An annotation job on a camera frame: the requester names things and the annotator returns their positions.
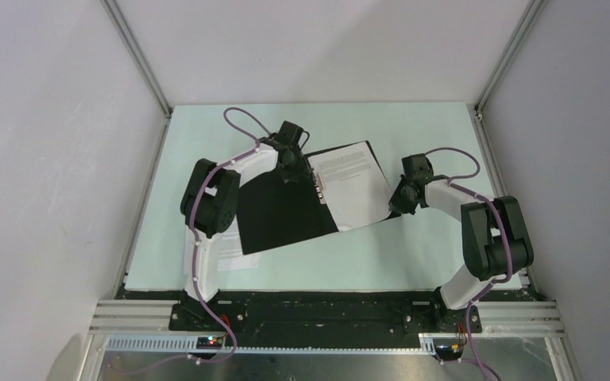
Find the white paper sheet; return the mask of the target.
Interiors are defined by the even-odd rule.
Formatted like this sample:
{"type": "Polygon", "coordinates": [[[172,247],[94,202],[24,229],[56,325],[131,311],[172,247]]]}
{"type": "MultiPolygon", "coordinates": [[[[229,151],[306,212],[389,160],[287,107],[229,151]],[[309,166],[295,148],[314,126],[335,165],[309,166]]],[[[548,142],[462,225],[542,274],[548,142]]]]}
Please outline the white paper sheet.
{"type": "Polygon", "coordinates": [[[390,217],[392,189],[368,141],[310,154],[326,185],[326,207],[336,229],[345,232],[390,217]]]}

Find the red folder black inside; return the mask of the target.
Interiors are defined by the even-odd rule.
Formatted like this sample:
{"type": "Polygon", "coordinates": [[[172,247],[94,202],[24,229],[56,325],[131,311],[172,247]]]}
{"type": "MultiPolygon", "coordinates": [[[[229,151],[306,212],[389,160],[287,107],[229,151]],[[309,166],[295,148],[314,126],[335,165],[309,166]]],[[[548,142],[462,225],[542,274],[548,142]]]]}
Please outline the red folder black inside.
{"type": "Polygon", "coordinates": [[[246,255],[342,233],[319,203],[315,182],[312,187],[284,183],[274,172],[240,188],[236,219],[246,255]]]}

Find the printed paper sheet top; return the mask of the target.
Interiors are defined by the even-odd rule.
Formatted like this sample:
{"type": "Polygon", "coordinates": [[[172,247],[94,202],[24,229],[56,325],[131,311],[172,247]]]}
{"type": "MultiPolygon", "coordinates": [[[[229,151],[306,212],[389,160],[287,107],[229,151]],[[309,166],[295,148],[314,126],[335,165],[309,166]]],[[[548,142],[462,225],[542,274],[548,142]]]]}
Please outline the printed paper sheet top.
{"type": "MultiPolygon", "coordinates": [[[[192,252],[194,246],[194,233],[185,229],[183,249],[183,274],[190,275],[192,269],[192,252]]],[[[260,253],[245,255],[241,247],[240,232],[237,219],[233,219],[230,227],[220,234],[214,236],[214,252],[218,253],[218,271],[238,271],[258,267],[261,258],[260,253]]]]}

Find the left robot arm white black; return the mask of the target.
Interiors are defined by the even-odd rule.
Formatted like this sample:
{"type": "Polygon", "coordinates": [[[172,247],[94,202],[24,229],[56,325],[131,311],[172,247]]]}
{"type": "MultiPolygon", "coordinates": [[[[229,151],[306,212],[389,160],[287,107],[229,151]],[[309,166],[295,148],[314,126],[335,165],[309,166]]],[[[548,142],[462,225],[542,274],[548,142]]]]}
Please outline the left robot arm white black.
{"type": "Polygon", "coordinates": [[[276,173],[284,183],[312,187],[314,178],[300,140],[310,133],[285,121],[275,133],[254,139],[247,152],[225,162],[201,159],[195,164],[182,197],[180,212],[187,219],[192,242],[191,272],[185,291],[197,302],[188,319],[200,330],[213,329],[219,309],[209,303],[218,292],[218,254],[215,236],[224,233],[237,214],[240,188],[265,173],[276,173]]]}

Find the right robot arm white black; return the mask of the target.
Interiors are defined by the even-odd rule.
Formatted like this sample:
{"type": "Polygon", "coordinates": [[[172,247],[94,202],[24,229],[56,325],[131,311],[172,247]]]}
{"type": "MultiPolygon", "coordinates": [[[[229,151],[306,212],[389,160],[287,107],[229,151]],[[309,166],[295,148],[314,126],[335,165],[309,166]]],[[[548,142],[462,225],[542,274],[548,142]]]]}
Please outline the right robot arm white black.
{"type": "Polygon", "coordinates": [[[390,210],[414,214],[419,208],[432,208],[461,225],[464,263],[435,291],[430,310],[431,324],[449,332],[461,323],[461,309],[533,263],[531,238],[516,198],[490,198],[452,177],[436,175],[425,154],[406,156],[401,164],[403,174],[388,203],[390,210]]]}

